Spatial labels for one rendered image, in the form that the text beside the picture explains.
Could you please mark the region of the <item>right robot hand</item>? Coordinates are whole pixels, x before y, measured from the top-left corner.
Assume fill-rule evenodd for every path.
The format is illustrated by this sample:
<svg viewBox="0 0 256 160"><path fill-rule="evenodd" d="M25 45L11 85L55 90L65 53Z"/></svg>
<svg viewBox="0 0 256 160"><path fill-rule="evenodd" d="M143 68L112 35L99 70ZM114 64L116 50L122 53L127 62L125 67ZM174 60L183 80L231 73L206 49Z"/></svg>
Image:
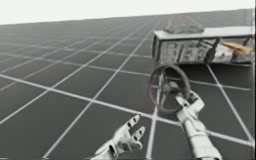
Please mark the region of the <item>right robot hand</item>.
<svg viewBox="0 0 256 160"><path fill-rule="evenodd" d="M176 96L176 100L181 108L177 112L177 117L180 122L187 119L197 120L199 112L204 108L205 103L202 98L194 91L190 91L189 99L182 96Z"/></svg>

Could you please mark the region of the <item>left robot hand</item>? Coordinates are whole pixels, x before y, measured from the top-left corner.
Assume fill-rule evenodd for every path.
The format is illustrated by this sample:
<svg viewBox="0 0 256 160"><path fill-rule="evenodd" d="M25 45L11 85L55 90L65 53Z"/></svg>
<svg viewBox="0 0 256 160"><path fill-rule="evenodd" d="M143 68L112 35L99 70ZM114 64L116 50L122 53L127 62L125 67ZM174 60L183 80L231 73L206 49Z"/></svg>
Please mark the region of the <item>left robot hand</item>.
<svg viewBox="0 0 256 160"><path fill-rule="evenodd" d="M128 152L138 151L143 148L141 138L143 137L146 128L141 126L136 131L131 132L131 129L138 124L140 117L140 114L136 114L130 118L114 132L113 136L109 140L110 146L114 150L115 158L118 158Z"/></svg>

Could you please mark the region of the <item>dark steering wheel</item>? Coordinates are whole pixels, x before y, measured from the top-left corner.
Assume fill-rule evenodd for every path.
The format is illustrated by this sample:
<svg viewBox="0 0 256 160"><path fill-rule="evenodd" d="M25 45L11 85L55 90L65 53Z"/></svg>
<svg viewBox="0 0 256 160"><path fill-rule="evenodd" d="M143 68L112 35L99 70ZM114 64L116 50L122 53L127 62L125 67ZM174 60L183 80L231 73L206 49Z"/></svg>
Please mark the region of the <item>dark steering wheel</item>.
<svg viewBox="0 0 256 160"><path fill-rule="evenodd" d="M180 109L176 97L190 99L191 86L185 72L176 65L160 65L151 74L149 97L160 114L173 114Z"/></svg>

